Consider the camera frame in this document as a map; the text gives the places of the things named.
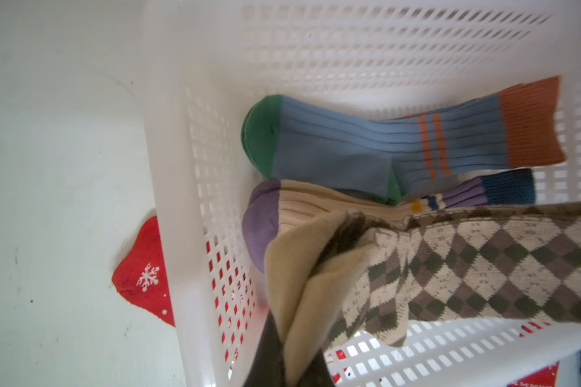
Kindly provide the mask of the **blue striped sock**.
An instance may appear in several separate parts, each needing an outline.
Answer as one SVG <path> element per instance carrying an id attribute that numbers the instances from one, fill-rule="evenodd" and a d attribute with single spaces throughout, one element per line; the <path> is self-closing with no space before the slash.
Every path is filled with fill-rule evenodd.
<path id="1" fill-rule="evenodd" d="M 358 191 L 396 204 L 442 178 L 560 164 L 561 77 L 383 121 L 270 95 L 245 116 L 240 140 L 265 178 Z"/>

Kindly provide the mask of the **red christmas sock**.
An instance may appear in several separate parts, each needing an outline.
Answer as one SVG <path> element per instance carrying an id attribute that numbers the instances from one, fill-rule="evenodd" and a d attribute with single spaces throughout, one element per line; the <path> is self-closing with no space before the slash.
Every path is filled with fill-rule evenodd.
<path id="1" fill-rule="evenodd" d="M 146 220 L 111 279 L 127 302 L 175 325 L 161 236 L 156 216 Z"/>
<path id="2" fill-rule="evenodd" d="M 559 363 L 554 363 L 533 374 L 508 384 L 508 387 L 555 387 L 558 378 Z"/>

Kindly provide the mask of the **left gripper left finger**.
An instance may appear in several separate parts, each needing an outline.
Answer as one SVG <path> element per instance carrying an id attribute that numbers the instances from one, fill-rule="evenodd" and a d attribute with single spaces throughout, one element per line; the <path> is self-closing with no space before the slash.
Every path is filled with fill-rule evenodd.
<path id="1" fill-rule="evenodd" d="M 283 345 L 274 316 L 269 313 L 243 387 L 284 387 L 285 385 Z"/>

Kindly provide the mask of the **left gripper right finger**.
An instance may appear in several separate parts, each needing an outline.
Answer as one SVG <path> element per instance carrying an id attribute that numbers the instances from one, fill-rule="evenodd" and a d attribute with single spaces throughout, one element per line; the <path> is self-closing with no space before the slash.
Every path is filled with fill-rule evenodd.
<path id="1" fill-rule="evenodd" d="M 313 387 L 334 387 L 323 355 L 315 355 L 310 364 L 309 385 Z"/>

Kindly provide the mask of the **brown argyle sock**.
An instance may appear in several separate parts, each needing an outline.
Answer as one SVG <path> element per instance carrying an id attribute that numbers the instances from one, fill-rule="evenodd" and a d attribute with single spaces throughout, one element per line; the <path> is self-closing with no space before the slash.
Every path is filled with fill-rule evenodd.
<path id="1" fill-rule="evenodd" d="M 379 250 L 381 219 L 361 212 L 320 215 L 276 237 L 266 249 L 266 296 L 282 344 L 284 381 L 297 386 Z"/>
<path id="2" fill-rule="evenodd" d="M 401 346 L 412 320 L 581 323 L 581 203 L 415 215 L 377 241 L 326 348 L 359 331 Z"/>

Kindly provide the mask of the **beige purple sock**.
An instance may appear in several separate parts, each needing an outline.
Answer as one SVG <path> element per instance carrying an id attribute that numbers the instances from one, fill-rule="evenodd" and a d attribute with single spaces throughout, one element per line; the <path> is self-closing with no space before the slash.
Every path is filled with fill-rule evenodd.
<path id="1" fill-rule="evenodd" d="M 534 176 L 531 169 L 514 169 L 499 174 L 474 177 L 452 190 L 424 196 L 398 205 L 355 198 L 320 185 L 292 180 L 263 182 L 253 190 L 249 204 L 279 208 L 280 200 L 313 204 L 321 209 L 350 205 L 393 210 L 396 214 L 421 214 L 455 207 L 532 205 L 536 202 Z"/>
<path id="2" fill-rule="evenodd" d="M 292 180 L 263 182 L 253 190 L 242 220 L 243 237 L 253 264 L 263 273 L 266 249 L 279 233 L 338 210 L 361 211 L 389 223 L 413 214 L 413 206 L 408 203 L 387 206 Z"/>

